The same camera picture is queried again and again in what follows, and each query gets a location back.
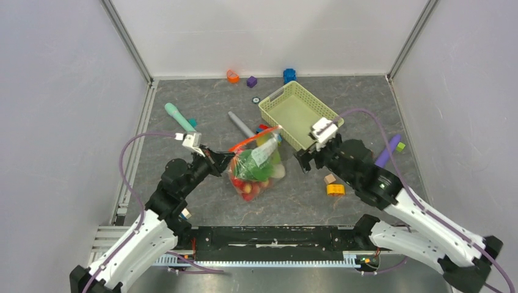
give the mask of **green block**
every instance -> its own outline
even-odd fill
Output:
[[[406,147],[406,145],[402,142],[398,143],[398,146],[396,146],[396,151],[402,151]]]

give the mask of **purple cylinder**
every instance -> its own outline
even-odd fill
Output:
[[[401,134],[396,134],[393,136],[390,141],[388,142],[388,145],[390,146],[390,152],[394,152],[396,147],[398,146],[398,143],[401,141]],[[381,154],[376,159],[376,162],[374,163],[376,166],[380,168],[384,168],[385,165],[387,165],[388,161],[390,160],[389,150],[384,149]]]

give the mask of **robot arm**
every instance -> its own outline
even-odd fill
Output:
[[[127,292],[131,285],[168,250],[177,246],[178,238],[191,229],[191,224],[180,217],[187,206],[186,197],[208,175],[221,176],[234,153],[214,152],[199,145],[200,134],[179,134],[178,140],[192,152],[192,163],[173,159],[166,165],[161,180],[145,204],[144,221],[138,221],[99,260],[88,269],[77,266],[70,274],[72,293],[82,293],[86,283],[99,268],[100,273],[90,285],[88,293]],[[129,240],[131,233],[137,233]],[[103,266],[122,242],[127,243]]]
[[[389,225],[376,218],[377,221],[371,221],[362,229],[363,235],[370,235],[372,244],[398,251],[431,266],[463,292],[478,292],[491,271],[491,264],[473,244],[496,258],[502,249],[502,242],[494,236],[482,237],[467,231],[410,189],[424,207],[419,208],[397,176],[374,165],[372,152],[360,140],[342,142],[341,135],[337,133],[338,127],[330,123],[330,120],[322,118],[313,125],[310,136],[315,143],[296,154],[302,169],[309,172],[311,160],[315,161],[316,168],[327,167],[350,185],[363,202],[401,219],[425,237],[401,231],[392,233]],[[464,241],[431,214],[462,231],[472,243]]]

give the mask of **wire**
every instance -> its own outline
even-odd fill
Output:
[[[374,270],[378,270],[378,267],[375,267],[375,266],[371,266],[370,264],[368,263],[365,263],[366,266],[370,267],[371,269],[374,269]]]
[[[124,239],[124,241],[122,241],[119,244],[119,246],[117,246],[117,248],[115,248],[114,251],[112,253],[110,253],[110,255],[108,255],[108,257],[103,261],[103,263],[99,266],[99,268],[93,273],[93,275],[90,277],[90,279],[84,286],[81,293],[86,293],[88,291],[88,289],[92,285],[93,281],[101,273],[102,268],[103,267],[106,268],[108,263],[115,257],[115,255],[133,238],[133,236],[135,234],[137,234],[139,232],[139,229],[142,226],[142,223],[144,222],[144,204],[143,204],[142,200],[138,196],[136,196],[135,190],[131,187],[130,182],[128,182],[128,179],[126,178],[126,174],[124,172],[124,167],[123,167],[124,154],[126,153],[126,150],[135,140],[137,140],[143,136],[161,136],[161,137],[173,137],[174,138],[174,137],[176,137],[176,134],[167,133],[167,132],[154,132],[154,131],[141,133],[141,134],[138,134],[138,135],[132,137],[128,142],[126,142],[126,144],[120,151],[119,173],[120,173],[120,176],[122,176],[122,181],[123,181],[124,185],[126,186],[126,188],[128,189],[129,194],[131,196],[135,196],[135,199],[136,199],[137,203],[139,204],[139,214],[140,214],[139,221],[137,223],[137,227],[135,227],[135,230],[133,230],[132,233],[130,235],[128,235],[128,237],[126,239]]]
[[[387,134],[385,133],[385,131],[383,130],[383,126],[381,125],[381,122],[378,120],[378,118],[374,115],[374,113],[372,113],[371,111],[367,110],[367,109],[363,109],[363,108],[353,108],[351,110],[347,110],[343,113],[341,113],[339,116],[337,116],[331,123],[329,123],[326,127],[324,127],[323,129],[321,129],[320,131],[318,131],[317,134],[321,134],[322,132],[324,132],[332,123],[336,123],[340,117],[342,118],[345,118],[345,116],[351,114],[351,113],[354,113],[354,112],[363,112],[367,115],[369,115],[373,120],[374,122],[376,123],[376,125],[378,126],[380,132],[381,132],[381,136],[383,137],[383,141],[385,142],[385,147],[389,150],[390,149],[390,146],[389,146],[389,140],[387,138]],[[392,162],[392,165],[394,166],[394,169],[396,170],[396,174],[398,175],[399,179],[401,180],[401,183],[403,184],[403,187],[405,188],[406,192],[408,193],[408,195],[410,196],[410,198],[412,199],[412,201],[415,203],[416,206],[419,207],[419,209],[421,209],[421,211],[425,212],[427,215],[429,215],[430,217],[432,217],[434,220],[438,221],[441,225],[443,225],[444,227],[448,228],[450,231],[452,231],[455,235],[459,236],[462,240],[466,241],[468,244],[472,245],[473,247],[475,247],[475,249],[477,249],[483,256],[485,256],[490,262],[491,264],[500,272],[500,274],[502,275],[502,277],[504,278],[504,280],[507,282],[507,285],[509,286],[509,292],[510,293],[516,293],[515,291],[515,288],[514,288],[514,284],[513,284],[513,281],[511,281],[511,278],[509,277],[509,275],[505,272],[505,270],[497,263],[497,261],[491,256],[489,255],[484,249],[482,249],[478,244],[474,243],[468,236],[464,235],[462,232],[460,232],[459,230],[457,230],[455,227],[451,226],[448,222],[444,221],[443,219],[441,219],[438,215],[436,215],[435,213],[433,213],[432,211],[429,211],[429,210],[426,210],[425,209],[425,206],[423,204],[421,204],[416,196],[414,195],[414,193],[411,191],[410,187],[408,186],[407,182],[405,181],[405,179],[403,178],[402,174],[401,174],[401,171],[399,170],[398,166],[396,165],[396,162],[394,160],[394,156],[392,155],[392,152],[388,152],[388,155],[390,156],[390,161]],[[395,269],[397,267],[400,266],[401,263],[395,265],[394,267],[390,268],[390,270],[392,269]],[[493,286],[491,285],[486,285],[486,287],[488,287],[489,289],[499,293],[500,291],[498,291],[496,288],[494,288]]]
[[[192,244],[192,256],[196,260],[196,238],[191,239],[191,244]]]
[[[381,253],[381,248],[378,247],[378,249],[376,249],[376,253],[374,254],[374,258],[377,258],[380,253]]]
[[[202,267],[199,264],[196,264],[194,261],[186,259],[183,256],[179,255],[178,253],[175,253],[175,252],[172,252],[172,251],[168,251],[168,252],[166,252],[166,254],[167,255],[176,256],[177,258],[179,258],[182,261],[190,264],[191,266],[195,267],[196,269],[200,269],[201,270],[201,271],[199,271],[199,270],[198,271],[184,270],[184,271],[178,271],[178,273],[184,273],[186,275],[195,275],[195,274],[201,275],[201,274],[205,274],[205,273],[225,273],[223,270],[213,270],[213,269],[209,269],[208,267]]]

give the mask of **purple block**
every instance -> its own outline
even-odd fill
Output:
[[[392,137],[392,139],[390,139],[390,141],[388,142],[390,150],[384,149],[383,152],[381,152],[381,154],[379,155],[378,159],[376,159],[376,162],[374,164],[380,168],[384,168],[390,160],[389,152],[394,152],[400,141],[401,134],[396,134],[394,137]]]
[[[248,87],[255,87],[255,85],[257,84],[257,78],[251,76],[249,77],[247,80],[246,80],[246,85],[248,85]]]

